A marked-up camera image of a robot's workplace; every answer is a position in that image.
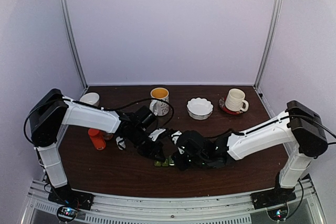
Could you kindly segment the white mug yellow inside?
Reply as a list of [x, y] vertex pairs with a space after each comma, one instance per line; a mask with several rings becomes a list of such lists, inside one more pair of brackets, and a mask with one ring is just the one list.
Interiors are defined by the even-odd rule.
[[156, 116], [165, 116], [169, 112], [169, 91], [166, 88], [158, 87], [154, 88], [150, 92], [152, 101], [150, 103], [150, 110]]

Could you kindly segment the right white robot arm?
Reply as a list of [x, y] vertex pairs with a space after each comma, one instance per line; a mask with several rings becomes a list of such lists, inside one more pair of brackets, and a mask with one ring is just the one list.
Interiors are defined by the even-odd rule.
[[294, 143], [284, 168], [277, 174], [269, 192], [272, 203], [279, 204], [293, 191], [300, 176], [314, 158], [328, 149], [320, 115], [293, 100], [276, 117], [241, 132], [228, 130], [212, 141], [197, 131], [176, 131], [170, 139], [177, 147], [173, 161], [180, 170], [190, 165], [222, 168], [253, 153], [283, 143]]

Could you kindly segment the aluminium frame post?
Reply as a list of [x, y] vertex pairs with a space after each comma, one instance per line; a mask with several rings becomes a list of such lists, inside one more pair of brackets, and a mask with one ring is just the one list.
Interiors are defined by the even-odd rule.
[[82, 64], [80, 62], [80, 58], [79, 58], [79, 55], [78, 55], [78, 49], [77, 49], [77, 45], [76, 45], [76, 42], [75, 42], [73, 28], [72, 28], [72, 25], [71, 25], [71, 19], [70, 19], [67, 0], [60, 0], [60, 5], [61, 5], [61, 9], [62, 9], [62, 15], [63, 15], [64, 23], [65, 23], [65, 29], [66, 29], [66, 34], [67, 34], [67, 39], [68, 39], [68, 42], [69, 42], [71, 55], [72, 55], [72, 58], [73, 58], [74, 64], [75, 64], [75, 69], [77, 71], [77, 74], [79, 76], [79, 79], [80, 79], [80, 82], [81, 82], [81, 85], [82, 85], [83, 89], [86, 90], [86, 89], [88, 89], [88, 84], [87, 84], [85, 74], [84, 74], [84, 71], [83, 71], [83, 68], [82, 68]]
[[262, 58], [261, 58], [261, 62], [260, 62], [260, 65], [259, 65], [257, 77], [256, 77], [256, 80], [255, 80], [255, 83], [254, 83], [254, 88], [256, 90], [259, 89], [259, 87], [261, 85], [262, 77], [263, 77], [264, 72], [266, 70], [266, 65], [267, 65], [268, 58], [270, 56], [272, 43], [274, 41], [274, 37], [275, 37], [275, 33], [276, 33], [276, 27], [277, 27], [277, 24], [278, 24], [278, 20], [279, 20], [281, 8], [282, 8], [282, 3], [283, 3], [283, 0], [274, 0], [272, 13], [271, 13], [270, 24], [269, 24], [269, 29], [268, 29], [268, 33], [267, 33], [267, 37], [266, 37], [266, 42], [265, 42], [264, 50], [263, 50], [263, 53], [262, 53]]

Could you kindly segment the small white bowl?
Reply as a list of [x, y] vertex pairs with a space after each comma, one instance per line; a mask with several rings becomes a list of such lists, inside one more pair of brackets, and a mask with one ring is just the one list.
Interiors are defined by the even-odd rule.
[[100, 95], [95, 92], [89, 92], [84, 94], [79, 101], [89, 105], [98, 106], [100, 103]]

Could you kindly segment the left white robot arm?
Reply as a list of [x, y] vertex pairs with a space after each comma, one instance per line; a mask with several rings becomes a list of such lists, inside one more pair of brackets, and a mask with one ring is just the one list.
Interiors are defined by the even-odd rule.
[[123, 113], [118, 109], [85, 104], [63, 96], [59, 89], [51, 89], [31, 109], [24, 125], [30, 126], [30, 135], [26, 138], [37, 149], [56, 198], [64, 205], [71, 205], [76, 199], [75, 192], [68, 182], [56, 145], [60, 127], [74, 125], [116, 134], [129, 140], [141, 156], [164, 161], [162, 143], [146, 132], [155, 121], [155, 114], [147, 106]]

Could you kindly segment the left aluminium frame post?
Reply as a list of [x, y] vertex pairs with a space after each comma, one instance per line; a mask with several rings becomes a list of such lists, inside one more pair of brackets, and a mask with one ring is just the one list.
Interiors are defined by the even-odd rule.
[[78, 49], [77, 49], [77, 45], [76, 45], [76, 42], [75, 42], [73, 28], [72, 28], [72, 25], [71, 25], [71, 19], [70, 19], [67, 0], [60, 0], [60, 5], [61, 5], [61, 9], [62, 9], [62, 15], [63, 15], [64, 23], [65, 23], [65, 29], [66, 29], [66, 34], [67, 34], [67, 39], [68, 39], [68, 42], [69, 42], [71, 55], [72, 55], [72, 58], [73, 58], [74, 64], [75, 64], [75, 69], [77, 71], [77, 74], [79, 76], [79, 79], [80, 79], [80, 82], [81, 82], [81, 85], [82, 85], [83, 89], [86, 90], [86, 89], [88, 89], [88, 84], [87, 84], [85, 74], [84, 74], [84, 71], [83, 71], [83, 68], [82, 68], [82, 64], [80, 62], [80, 58], [79, 58], [79, 55], [78, 55]]

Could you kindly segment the red round coaster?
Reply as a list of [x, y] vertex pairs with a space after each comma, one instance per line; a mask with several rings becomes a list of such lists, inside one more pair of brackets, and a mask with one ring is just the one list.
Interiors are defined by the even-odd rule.
[[230, 115], [241, 115], [243, 113], [245, 113], [248, 109], [249, 109], [249, 103], [247, 101], [243, 102], [243, 107], [242, 110], [239, 111], [231, 111], [229, 110], [226, 105], [225, 105], [225, 101], [226, 101], [226, 97], [221, 97], [218, 101], [218, 105], [220, 107], [221, 110], [223, 110], [224, 112], [230, 114]]

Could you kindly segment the grey lid pill bottle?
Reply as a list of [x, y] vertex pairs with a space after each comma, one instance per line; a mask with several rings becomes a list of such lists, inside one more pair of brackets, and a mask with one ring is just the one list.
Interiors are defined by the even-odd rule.
[[102, 135], [103, 135], [103, 139], [105, 141], [109, 141], [109, 140], [111, 140], [113, 138], [113, 133], [106, 133], [106, 132], [104, 132]]

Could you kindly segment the green weekly pill organizer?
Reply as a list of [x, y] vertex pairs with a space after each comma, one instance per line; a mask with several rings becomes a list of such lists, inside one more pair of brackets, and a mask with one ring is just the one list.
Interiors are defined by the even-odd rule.
[[172, 156], [169, 156], [163, 162], [155, 161], [154, 162], [154, 166], [155, 167], [170, 167], [170, 166], [175, 166], [175, 163], [174, 163], [174, 161], [172, 159]]

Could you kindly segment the white scalloped dish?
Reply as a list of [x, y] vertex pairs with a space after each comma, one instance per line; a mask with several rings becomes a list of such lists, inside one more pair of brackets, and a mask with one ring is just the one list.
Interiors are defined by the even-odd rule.
[[214, 106], [205, 98], [192, 98], [187, 102], [187, 112], [195, 120], [206, 120], [212, 112]]

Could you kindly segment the aluminium front rail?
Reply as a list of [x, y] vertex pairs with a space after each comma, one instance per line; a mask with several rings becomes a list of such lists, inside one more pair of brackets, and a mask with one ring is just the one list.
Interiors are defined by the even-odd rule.
[[295, 189], [296, 199], [256, 209], [251, 193], [192, 198], [141, 198], [95, 193], [90, 210], [72, 223], [275, 223], [272, 214], [288, 207], [285, 223], [326, 223], [310, 179]]

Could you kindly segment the right aluminium frame post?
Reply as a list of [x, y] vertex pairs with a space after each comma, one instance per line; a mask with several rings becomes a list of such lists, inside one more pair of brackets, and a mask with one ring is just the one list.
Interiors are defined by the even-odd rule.
[[267, 33], [267, 37], [266, 37], [266, 42], [265, 42], [264, 50], [263, 50], [263, 53], [262, 53], [262, 58], [261, 58], [261, 62], [260, 62], [260, 65], [259, 65], [257, 77], [256, 77], [256, 80], [255, 80], [255, 83], [254, 83], [254, 88], [256, 90], [259, 89], [259, 87], [261, 85], [262, 77], [263, 77], [264, 72], [266, 70], [266, 65], [267, 65], [268, 58], [270, 56], [272, 43], [274, 41], [274, 37], [275, 37], [275, 33], [276, 33], [276, 27], [277, 27], [277, 24], [278, 24], [278, 20], [279, 20], [281, 8], [282, 8], [282, 3], [283, 3], [283, 0], [274, 0], [272, 13], [271, 13], [270, 24], [269, 24], [269, 29], [268, 29], [268, 33]]

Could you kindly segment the cream ribbed mug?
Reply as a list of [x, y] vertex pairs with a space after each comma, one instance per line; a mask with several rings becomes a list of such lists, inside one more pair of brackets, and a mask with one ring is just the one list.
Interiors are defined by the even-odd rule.
[[245, 93], [240, 89], [230, 89], [225, 100], [225, 107], [233, 112], [246, 112], [249, 109], [249, 103], [245, 100]]

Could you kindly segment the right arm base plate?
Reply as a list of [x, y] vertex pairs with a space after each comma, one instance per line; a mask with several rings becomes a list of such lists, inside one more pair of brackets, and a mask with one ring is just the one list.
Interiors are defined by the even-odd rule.
[[252, 193], [250, 196], [255, 210], [285, 204], [288, 201], [292, 201], [297, 198], [294, 192], [277, 193], [274, 190]]

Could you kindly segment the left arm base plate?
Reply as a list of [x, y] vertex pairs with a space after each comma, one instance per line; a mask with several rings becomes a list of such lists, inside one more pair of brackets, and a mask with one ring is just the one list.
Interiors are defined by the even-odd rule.
[[59, 188], [52, 187], [48, 196], [51, 202], [81, 210], [90, 210], [93, 198], [93, 194], [73, 190], [68, 185]]

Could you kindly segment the orange pill bottle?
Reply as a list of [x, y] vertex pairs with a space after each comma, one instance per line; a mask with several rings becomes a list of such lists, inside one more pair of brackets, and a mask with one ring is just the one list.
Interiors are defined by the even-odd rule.
[[105, 142], [100, 130], [90, 128], [88, 130], [88, 135], [89, 135], [95, 149], [97, 149], [98, 151], [101, 151], [101, 150], [105, 149], [106, 142]]

